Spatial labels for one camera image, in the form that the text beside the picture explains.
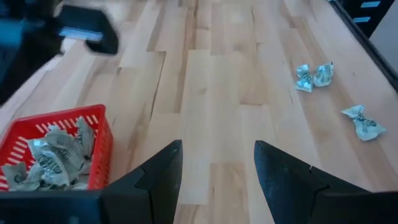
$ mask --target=black object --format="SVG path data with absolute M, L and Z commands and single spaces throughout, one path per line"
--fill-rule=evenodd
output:
M 367 38 L 370 38 L 394 0 L 338 0 L 338 2 L 354 21 L 358 19 L 357 26 Z
M 85 39 L 94 52 L 117 54 L 118 36 L 104 12 L 61 4 L 62 0 L 0 0 L 0 105 L 62 54 L 65 36 Z
M 341 20 L 346 24 L 348 29 L 353 33 L 364 50 L 372 58 L 374 63 L 379 67 L 383 75 L 388 79 L 391 86 L 398 92 L 398 75 L 397 72 L 389 65 L 386 59 L 380 54 L 375 46 L 369 41 L 363 31 L 354 23 L 349 14 L 338 1 L 330 2 L 333 9 L 340 16 Z
M 398 223 L 398 193 L 371 193 L 256 141 L 254 161 L 275 224 Z
M 0 223 L 172 224 L 182 159 L 174 141 L 103 190 L 1 193 Z

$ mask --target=basket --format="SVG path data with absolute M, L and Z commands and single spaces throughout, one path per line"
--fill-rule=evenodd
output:
M 28 139 L 42 138 L 49 125 L 57 125 L 76 136 L 76 121 L 82 116 L 95 130 L 93 161 L 88 189 L 102 189 L 108 184 L 113 136 L 105 118 L 105 106 L 93 105 L 54 113 L 40 114 L 15 120 L 7 130 L 0 147 L 0 166 L 22 161 L 29 170 L 36 162 L 27 145 Z M 0 170 L 0 190 L 8 191 L 7 180 Z

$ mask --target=light wood surface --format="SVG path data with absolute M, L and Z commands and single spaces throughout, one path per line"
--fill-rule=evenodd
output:
M 398 189 L 398 97 L 324 0 L 107 0 L 120 53 L 65 41 L 0 110 L 10 121 L 102 103 L 114 134 L 111 181 L 183 141 L 175 223 L 273 223 L 255 140 L 371 191 Z M 294 89 L 295 68 L 333 61 L 333 83 Z M 340 111 L 364 104 L 387 128 L 361 142 Z

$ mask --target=banknote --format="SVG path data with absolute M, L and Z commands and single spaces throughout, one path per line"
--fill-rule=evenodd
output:
M 87 190 L 89 175 L 80 175 L 73 184 L 66 186 L 64 190 Z
M 25 162 L 16 165 L 4 165 L 1 166 L 1 170 L 6 177 L 9 191 L 17 190 L 18 185 L 27 178 Z
M 34 191 L 40 188 L 42 176 L 44 174 L 43 168 L 39 163 L 35 163 L 28 171 L 26 180 L 22 181 L 17 190 Z
M 82 148 L 82 153 L 86 159 L 89 159 L 94 148 L 94 130 L 87 124 L 83 117 L 77 121 L 77 139 Z
M 311 93 L 313 89 L 313 80 L 310 75 L 310 66 L 305 64 L 297 67 L 296 69 L 298 81 L 296 82 L 295 89 Z
M 59 161 L 59 163 L 61 164 L 61 166 L 65 169 L 67 181 L 62 182 L 61 184 L 69 185 L 71 181 L 73 181 L 79 176 L 83 163 L 76 166 L 75 165 L 76 161 L 73 160 L 72 156 L 70 155 L 70 151 L 68 149 L 61 149 L 56 147 L 44 147 L 42 148 L 42 152 L 44 154 L 55 156 Z
M 43 139 L 28 140 L 29 149 L 44 170 L 42 179 L 53 185 L 69 184 L 67 170 L 54 151 L 57 148 L 49 145 Z
M 341 112 L 353 120 L 358 137 L 362 141 L 368 141 L 386 132 L 386 129 L 379 123 L 366 118 L 363 115 L 364 109 L 363 105 L 356 105 Z
M 66 160 L 77 169 L 81 169 L 84 163 L 81 146 L 75 138 L 57 126 L 50 127 L 50 131 L 44 136 L 44 141 L 54 148 L 59 149 Z
M 313 77 L 313 84 L 317 87 L 330 85 L 333 77 L 333 62 L 318 66 L 317 73 Z

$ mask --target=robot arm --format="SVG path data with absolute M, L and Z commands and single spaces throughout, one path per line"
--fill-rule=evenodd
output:
M 65 37 L 93 52 L 116 55 L 119 39 L 104 12 L 62 0 L 0 0 L 0 105 L 40 67 L 62 54 Z

